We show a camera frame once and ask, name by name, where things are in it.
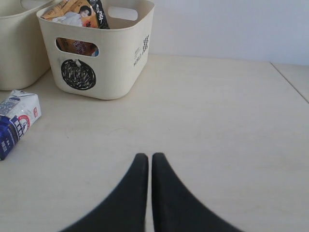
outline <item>beige table surface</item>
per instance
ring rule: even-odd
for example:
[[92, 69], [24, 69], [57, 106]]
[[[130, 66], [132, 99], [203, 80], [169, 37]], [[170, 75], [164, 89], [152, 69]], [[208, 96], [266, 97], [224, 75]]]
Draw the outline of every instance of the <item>beige table surface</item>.
[[[240, 229], [308, 231], [309, 105], [270, 63], [150, 55], [119, 100], [65, 93], [50, 71], [26, 90], [43, 116], [0, 162], [1, 232], [63, 229], [157, 151]], [[153, 232], [150, 198], [146, 219]]]
[[276, 63], [273, 65], [309, 102], [309, 66]]

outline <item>basket handle hole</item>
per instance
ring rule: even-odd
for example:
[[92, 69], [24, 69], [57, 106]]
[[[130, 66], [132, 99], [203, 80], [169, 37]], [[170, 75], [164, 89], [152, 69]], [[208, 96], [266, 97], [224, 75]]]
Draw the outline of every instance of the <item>basket handle hole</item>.
[[108, 8], [108, 14], [112, 18], [120, 18], [131, 21], [136, 21], [138, 18], [138, 13], [136, 10], [111, 6]]
[[56, 38], [55, 43], [56, 47], [62, 52], [88, 57], [97, 57], [99, 54], [98, 46], [94, 43], [66, 38]]

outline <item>cardboard item in basket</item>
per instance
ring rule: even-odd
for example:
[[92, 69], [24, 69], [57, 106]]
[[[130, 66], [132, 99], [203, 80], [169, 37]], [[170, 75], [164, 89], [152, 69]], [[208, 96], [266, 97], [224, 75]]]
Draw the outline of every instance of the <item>cardboard item in basket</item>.
[[[42, 18], [67, 25], [109, 29], [100, 0], [63, 0]], [[93, 43], [57, 38], [60, 50], [85, 56], [97, 56], [98, 48]]]
[[38, 95], [13, 90], [0, 103], [0, 160], [4, 160], [32, 124], [41, 117]]

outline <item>black object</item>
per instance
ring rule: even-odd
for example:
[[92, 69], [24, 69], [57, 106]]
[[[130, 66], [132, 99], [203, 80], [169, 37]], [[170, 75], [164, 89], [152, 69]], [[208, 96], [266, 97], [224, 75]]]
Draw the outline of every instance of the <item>black object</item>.
[[79, 59], [68, 59], [61, 65], [63, 80], [77, 90], [88, 90], [96, 85], [97, 79], [93, 69]]
[[92, 212], [62, 232], [144, 232], [148, 158], [137, 154], [113, 192]]
[[153, 155], [152, 205], [155, 232], [241, 232], [195, 198], [163, 153]]

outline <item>red label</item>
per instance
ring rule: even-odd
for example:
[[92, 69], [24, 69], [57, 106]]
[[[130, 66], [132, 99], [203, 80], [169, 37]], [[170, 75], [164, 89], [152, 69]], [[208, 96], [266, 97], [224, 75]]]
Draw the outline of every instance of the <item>red label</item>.
[[34, 117], [38, 116], [38, 110], [36, 107], [33, 109], [33, 114], [34, 114]]

